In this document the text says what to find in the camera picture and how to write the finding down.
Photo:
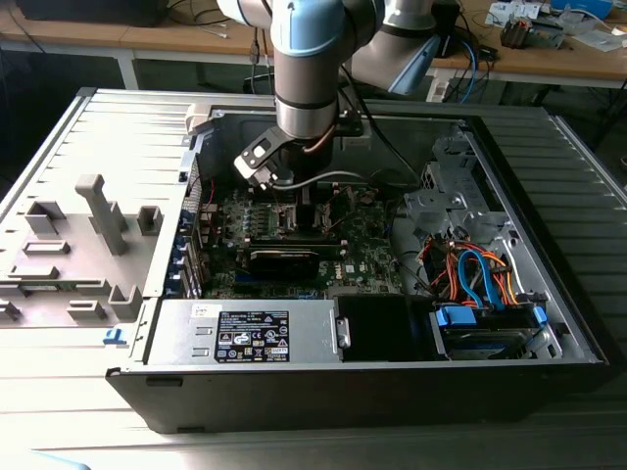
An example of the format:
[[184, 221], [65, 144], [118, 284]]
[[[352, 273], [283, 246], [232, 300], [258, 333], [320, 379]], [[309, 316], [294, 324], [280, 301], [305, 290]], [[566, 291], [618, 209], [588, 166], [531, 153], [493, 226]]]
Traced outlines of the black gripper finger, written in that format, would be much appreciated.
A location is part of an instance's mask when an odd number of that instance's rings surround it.
[[317, 189], [303, 187], [296, 193], [296, 222], [298, 231], [305, 234], [321, 233], [316, 221]]

